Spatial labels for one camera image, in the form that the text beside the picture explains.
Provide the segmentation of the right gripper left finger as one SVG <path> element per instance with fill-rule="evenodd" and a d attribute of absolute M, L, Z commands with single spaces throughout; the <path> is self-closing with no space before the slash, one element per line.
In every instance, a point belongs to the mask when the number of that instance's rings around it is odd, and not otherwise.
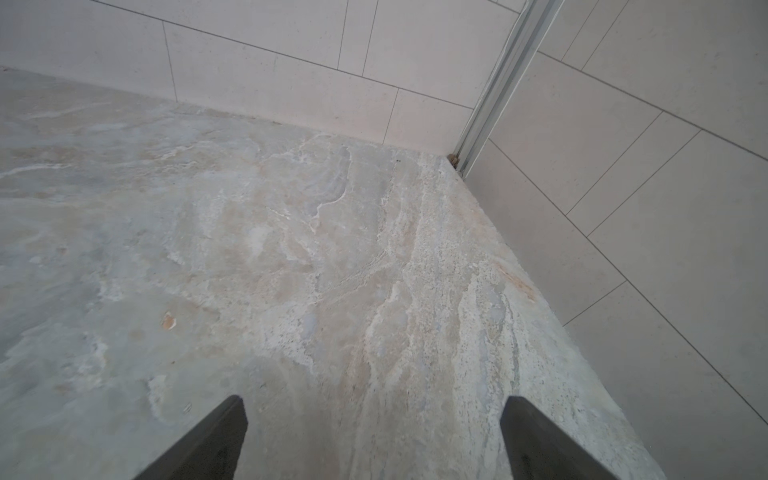
<path fill-rule="evenodd" d="M 135 480 L 234 478 L 248 428 L 243 399 L 231 395 Z"/>

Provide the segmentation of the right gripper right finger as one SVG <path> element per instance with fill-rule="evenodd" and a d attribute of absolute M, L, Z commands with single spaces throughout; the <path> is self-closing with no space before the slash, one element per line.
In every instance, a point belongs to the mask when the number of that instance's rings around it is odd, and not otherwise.
<path fill-rule="evenodd" d="M 522 396 L 507 398 L 500 428 L 515 480 L 616 479 L 612 472 Z"/>

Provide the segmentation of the aluminium corner post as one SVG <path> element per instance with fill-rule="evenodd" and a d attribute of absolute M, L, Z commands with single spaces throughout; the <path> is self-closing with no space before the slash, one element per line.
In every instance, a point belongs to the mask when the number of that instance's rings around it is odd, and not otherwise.
<path fill-rule="evenodd" d="M 471 170 L 549 31 L 563 0 L 526 1 L 450 155 L 460 177 Z"/>

